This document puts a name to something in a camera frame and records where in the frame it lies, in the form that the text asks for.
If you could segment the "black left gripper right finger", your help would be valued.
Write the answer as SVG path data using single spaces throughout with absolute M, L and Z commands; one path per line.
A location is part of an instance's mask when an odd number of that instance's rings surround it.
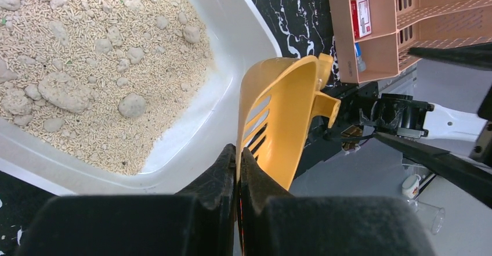
M 298 197 L 237 157 L 238 225 L 244 255 L 433 255 L 410 207 L 381 196 Z

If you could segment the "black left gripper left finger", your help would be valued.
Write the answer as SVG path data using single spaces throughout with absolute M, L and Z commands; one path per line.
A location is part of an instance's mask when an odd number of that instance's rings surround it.
M 175 194 L 59 196 L 17 255 L 232 255 L 236 149 Z

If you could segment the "yellow slotted litter scoop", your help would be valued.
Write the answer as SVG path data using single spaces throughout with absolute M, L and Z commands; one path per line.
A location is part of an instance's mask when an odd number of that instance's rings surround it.
M 253 65 L 243 77 L 238 110 L 236 162 L 246 147 L 259 167 L 289 189 L 315 116 L 332 128 L 339 99 L 321 92 L 334 63 L 332 56 L 276 57 Z

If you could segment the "white plastic litter box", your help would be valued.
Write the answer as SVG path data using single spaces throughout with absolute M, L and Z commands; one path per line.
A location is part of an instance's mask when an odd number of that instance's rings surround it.
M 1 171 L 56 195 L 175 193 L 237 139 L 241 80 L 281 49 L 252 0 L 191 0 L 207 27 L 215 71 L 154 145 L 140 174 L 93 167 L 1 121 Z

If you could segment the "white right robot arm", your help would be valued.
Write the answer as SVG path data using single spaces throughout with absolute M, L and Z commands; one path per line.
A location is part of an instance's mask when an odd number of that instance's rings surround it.
M 410 95 L 357 94 L 344 98 L 338 118 L 390 135 L 474 142 L 471 159 L 491 165 L 491 113 L 484 107 L 472 114 L 414 100 Z

